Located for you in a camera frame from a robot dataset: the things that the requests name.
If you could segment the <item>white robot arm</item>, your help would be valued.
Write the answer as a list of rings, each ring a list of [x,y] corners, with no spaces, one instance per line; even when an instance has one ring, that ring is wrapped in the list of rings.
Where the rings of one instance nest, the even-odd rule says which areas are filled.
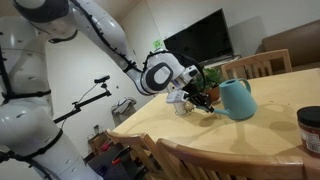
[[[202,68],[190,57],[159,49],[137,67],[122,27],[93,0],[9,0],[17,13],[1,26],[1,158],[29,164],[42,180],[103,180],[87,165],[54,118],[52,80],[70,89],[80,79],[68,68],[50,71],[48,44],[83,35],[124,72],[143,95],[168,85],[169,102],[192,98],[187,85]]]

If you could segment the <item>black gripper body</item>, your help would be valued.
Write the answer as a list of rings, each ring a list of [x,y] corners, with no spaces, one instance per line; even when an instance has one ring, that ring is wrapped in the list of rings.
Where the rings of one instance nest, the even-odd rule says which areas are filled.
[[[188,93],[188,99],[202,99],[203,84],[192,80],[188,85],[183,88]]]

